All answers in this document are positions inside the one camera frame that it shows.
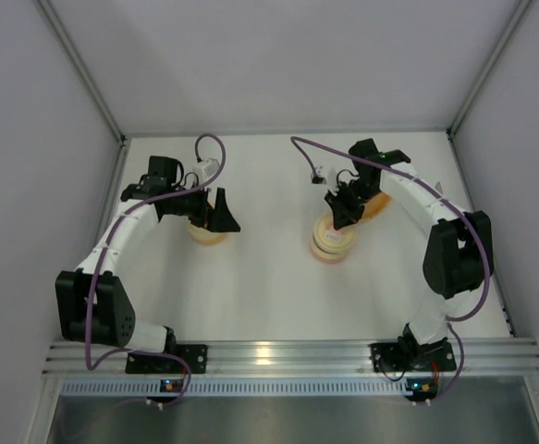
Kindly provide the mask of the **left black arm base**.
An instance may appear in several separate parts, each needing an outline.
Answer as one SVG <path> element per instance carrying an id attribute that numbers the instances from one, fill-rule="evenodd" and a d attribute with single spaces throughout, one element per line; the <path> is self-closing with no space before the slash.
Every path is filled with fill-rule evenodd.
<path id="1" fill-rule="evenodd" d="M 206 373 L 208 346 L 205 344 L 179 343 L 175 348 L 176 359 L 159 354 L 130 353 L 125 373 L 130 375 L 166 375 L 187 372 L 186 365 L 194 375 Z"/>

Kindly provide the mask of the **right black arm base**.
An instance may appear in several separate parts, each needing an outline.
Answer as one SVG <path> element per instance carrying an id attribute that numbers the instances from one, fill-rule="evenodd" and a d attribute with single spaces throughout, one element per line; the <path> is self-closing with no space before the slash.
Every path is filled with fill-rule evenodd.
<path id="1" fill-rule="evenodd" d="M 415 351 L 403 351 L 398 342 L 376 342 L 369 346 L 376 372 L 452 372 L 458 366 L 447 341 L 418 346 Z"/>

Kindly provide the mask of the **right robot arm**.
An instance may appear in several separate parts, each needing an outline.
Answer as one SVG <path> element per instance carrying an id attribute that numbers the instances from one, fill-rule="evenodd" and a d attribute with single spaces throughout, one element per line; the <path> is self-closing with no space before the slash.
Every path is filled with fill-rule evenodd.
<path id="1" fill-rule="evenodd" d="M 405 362 L 414 365 L 441 352 L 452 322 L 474 317 L 486 301 L 494 273 L 490 217 L 452 203 L 423 179 L 400 150 L 381 152 L 374 140 L 352 145 L 345 156 L 349 180 L 331 169 L 326 184 L 334 228 L 357 225 L 367 207 L 387 196 L 419 226 L 427 238 L 422 271 L 423 302 L 397 339 Z"/>

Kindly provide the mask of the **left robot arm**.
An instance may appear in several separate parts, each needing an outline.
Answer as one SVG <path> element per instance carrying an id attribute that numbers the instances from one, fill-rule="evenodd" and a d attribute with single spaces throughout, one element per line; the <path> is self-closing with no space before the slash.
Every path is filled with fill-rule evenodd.
<path id="1" fill-rule="evenodd" d="M 147 172 L 122 191 L 116 214 L 89 255 L 55 280 L 64 339 L 140 352 L 174 351 L 174 331 L 138 319 L 121 276 L 165 216 L 184 216 L 210 233 L 240 230 L 227 207 L 225 189 L 216 191 L 213 203 L 208 199 L 208 187 L 224 165 L 216 159 L 198 162 L 192 170 L 194 183 L 187 188 L 177 159 L 150 158 Z"/>

